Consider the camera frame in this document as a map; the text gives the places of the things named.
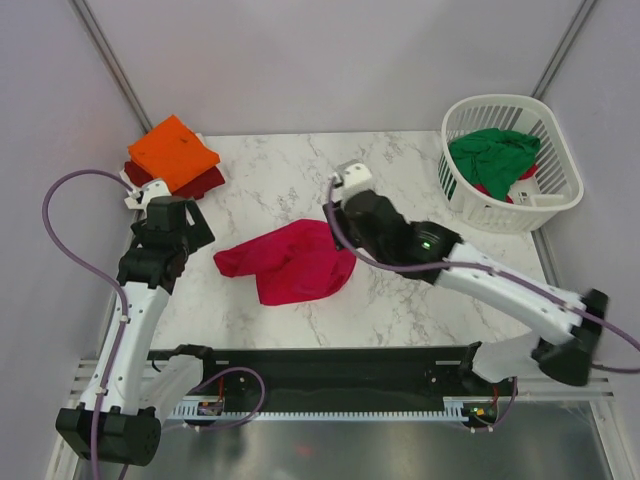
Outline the pink red t shirt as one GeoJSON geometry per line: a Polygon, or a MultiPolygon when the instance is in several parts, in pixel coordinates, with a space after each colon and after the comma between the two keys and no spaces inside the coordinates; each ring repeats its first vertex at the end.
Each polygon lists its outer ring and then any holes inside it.
{"type": "Polygon", "coordinates": [[[280,306],[324,299],[351,278],[356,258],[334,244],[329,225],[300,219],[213,256],[221,275],[253,276],[259,302],[280,306]]]}

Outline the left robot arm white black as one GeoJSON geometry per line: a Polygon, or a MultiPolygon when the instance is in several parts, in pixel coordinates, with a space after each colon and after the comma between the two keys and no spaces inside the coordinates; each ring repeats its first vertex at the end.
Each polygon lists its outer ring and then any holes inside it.
{"type": "Polygon", "coordinates": [[[63,408],[56,429],[81,458],[146,466],[161,428],[192,389],[208,393],[219,369],[201,359],[204,348],[180,347],[149,383],[143,381],[156,326],[190,255],[214,242],[192,199],[152,199],[119,261],[120,288],[112,324],[94,373],[75,408],[63,408]]]}

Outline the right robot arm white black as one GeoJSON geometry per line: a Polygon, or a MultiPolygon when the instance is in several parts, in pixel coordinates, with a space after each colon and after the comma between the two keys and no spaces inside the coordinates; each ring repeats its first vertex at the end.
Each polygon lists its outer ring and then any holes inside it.
{"type": "Polygon", "coordinates": [[[577,294],[527,279],[490,259],[457,232],[431,221],[408,221],[390,200],[365,190],[323,211],[337,248],[407,279],[468,295],[512,317],[529,333],[468,346],[458,381],[483,392],[508,377],[541,372],[565,385],[588,384],[608,296],[577,294]]]}

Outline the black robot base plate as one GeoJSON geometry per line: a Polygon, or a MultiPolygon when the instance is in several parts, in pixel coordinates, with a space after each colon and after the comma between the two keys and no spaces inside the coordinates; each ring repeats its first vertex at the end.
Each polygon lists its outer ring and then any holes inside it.
{"type": "Polygon", "coordinates": [[[513,384],[492,386],[467,366],[466,347],[222,350],[182,344],[150,353],[154,360],[193,354],[204,363],[205,395],[221,393],[232,412],[356,410],[434,406],[445,397],[509,397],[513,384]]]}

